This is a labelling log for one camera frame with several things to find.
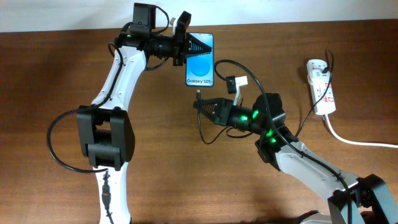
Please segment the blue Galaxy smartphone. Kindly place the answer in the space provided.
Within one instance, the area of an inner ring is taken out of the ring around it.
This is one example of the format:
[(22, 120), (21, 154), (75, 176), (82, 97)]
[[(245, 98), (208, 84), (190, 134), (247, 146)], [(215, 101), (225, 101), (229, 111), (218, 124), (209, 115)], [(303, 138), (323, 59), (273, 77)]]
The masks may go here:
[[(192, 33), (196, 39), (213, 48), (213, 34)], [(186, 86), (212, 87), (214, 85), (214, 51), (189, 57), (186, 64)]]

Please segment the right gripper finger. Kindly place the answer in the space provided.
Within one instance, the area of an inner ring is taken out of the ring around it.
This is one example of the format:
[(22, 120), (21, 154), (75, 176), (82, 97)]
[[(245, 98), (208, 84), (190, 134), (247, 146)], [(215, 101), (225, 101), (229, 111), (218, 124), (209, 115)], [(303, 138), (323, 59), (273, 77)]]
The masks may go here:
[(214, 112), (222, 104), (222, 98), (212, 98), (208, 100), (196, 100), (193, 102), (193, 107), (200, 112)]
[(217, 110), (215, 107), (199, 107), (198, 112), (213, 123), (217, 120)]

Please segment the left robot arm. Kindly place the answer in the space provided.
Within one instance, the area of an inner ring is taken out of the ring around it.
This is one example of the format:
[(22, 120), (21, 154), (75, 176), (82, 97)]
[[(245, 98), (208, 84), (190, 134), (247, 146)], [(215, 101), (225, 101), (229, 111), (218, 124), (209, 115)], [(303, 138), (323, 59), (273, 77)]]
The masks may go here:
[(209, 45), (187, 32), (189, 12), (169, 21), (172, 35), (165, 35), (155, 30), (156, 10), (152, 4), (134, 5), (132, 21), (109, 44), (114, 60), (100, 93), (76, 114), (81, 151), (98, 184), (100, 223), (132, 222), (126, 184), (135, 135), (127, 111), (140, 75), (150, 70), (150, 57), (170, 58), (181, 66), (189, 57), (211, 52)]

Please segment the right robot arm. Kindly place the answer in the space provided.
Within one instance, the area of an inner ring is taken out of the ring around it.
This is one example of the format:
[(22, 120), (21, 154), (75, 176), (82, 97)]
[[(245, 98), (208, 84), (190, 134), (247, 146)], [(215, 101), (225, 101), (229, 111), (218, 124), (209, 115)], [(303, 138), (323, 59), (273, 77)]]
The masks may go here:
[(285, 112), (277, 93), (259, 95), (252, 108), (226, 98), (204, 100), (193, 107), (217, 125), (259, 135), (260, 158), (295, 177), (327, 202), (327, 215), (314, 210), (295, 223), (397, 223), (397, 204), (377, 175), (359, 177), (345, 172), (312, 152), (284, 124)]

